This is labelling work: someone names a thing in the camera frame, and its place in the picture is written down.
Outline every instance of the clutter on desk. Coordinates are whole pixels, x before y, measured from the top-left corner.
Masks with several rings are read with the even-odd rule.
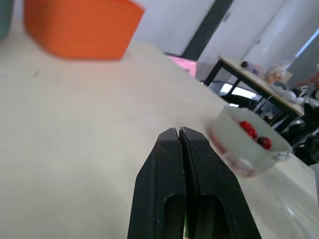
[[[260,137],[269,139],[271,145],[263,147],[256,142],[243,130],[240,125],[243,121],[249,122]],[[248,109],[225,107],[207,128],[211,143],[223,154],[228,166],[245,177],[255,176],[273,167],[276,163],[288,159],[289,153],[292,152],[291,146],[283,137]],[[265,138],[261,139],[261,144],[269,144]]]
[[[254,64],[248,63],[247,61],[243,61],[240,66],[244,68],[245,70],[255,74],[256,76],[259,75],[259,71]]]
[[[0,0],[0,40],[9,32],[13,11],[13,0]]]

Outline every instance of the cranberry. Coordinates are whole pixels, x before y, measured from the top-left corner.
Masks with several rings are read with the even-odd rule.
[[[265,149],[271,148],[271,140],[268,139],[267,137],[259,137],[257,140],[257,143],[259,143]]]

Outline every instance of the table surface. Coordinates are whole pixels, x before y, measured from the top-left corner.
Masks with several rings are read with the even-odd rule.
[[[16,22],[0,45],[0,98],[2,239],[126,238],[158,135],[204,132],[226,105],[151,45],[132,43],[121,61],[67,61]],[[319,220],[314,172],[294,156],[238,180],[265,239],[300,238],[287,205],[310,212],[298,214],[307,228]]]
[[[286,105],[290,109],[292,109],[294,112],[296,112],[297,115],[303,116],[305,114],[304,107],[301,105],[294,104],[292,102],[289,102],[282,97],[280,97],[270,86],[267,84],[263,79],[256,76],[255,74],[251,73],[250,71],[244,70],[240,66],[240,61],[230,59],[227,57],[219,56],[219,59],[226,63],[228,66],[233,68],[235,71],[237,71],[239,74],[245,76],[249,81],[253,82],[255,85],[262,88],[264,91],[266,91],[268,94],[275,97],[278,101],[280,101],[282,104]]]

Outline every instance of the black table leg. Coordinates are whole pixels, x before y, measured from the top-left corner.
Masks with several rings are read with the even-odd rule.
[[[238,84],[241,82],[240,79],[237,79],[237,81],[233,84],[232,88],[230,89],[230,91],[227,93],[227,95],[231,95],[234,91],[234,89],[238,86]]]
[[[221,60],[219,60],[217,62],[217,64],[214,66],[213,70],[209,73],[207,79],[204,81],[204,84],[206,86],[209,86],[210,83],[215,79],[215,77],[217,76],[219,70],[223,67],[223,62]]]
[[[294,120],[296,120],[298,116],[289,115],[277,128],[276,131],[281,133],[285,128],[287,128]]]
[[[260,100],[258,102],[256,102],[255,104],[253,104],[251,107],[249,107],[249,109],[253,112],[256,112],[259,108],[257,108],[257,106],[261,103],[261,101],[264,99],[264,97],[261,97]]]

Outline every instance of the white wall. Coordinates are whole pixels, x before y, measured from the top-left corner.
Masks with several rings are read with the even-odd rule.
[[[146,8],[133,40],[181,55],[215,0],[136,0]]]
[[[295,56],[318,27],[318,0],[289,0],[268,27],[261,42],[261,61],[256,63],[268,67]]]
[[[23,16],[23,0],[14,1],[13,16],[22,19]]]

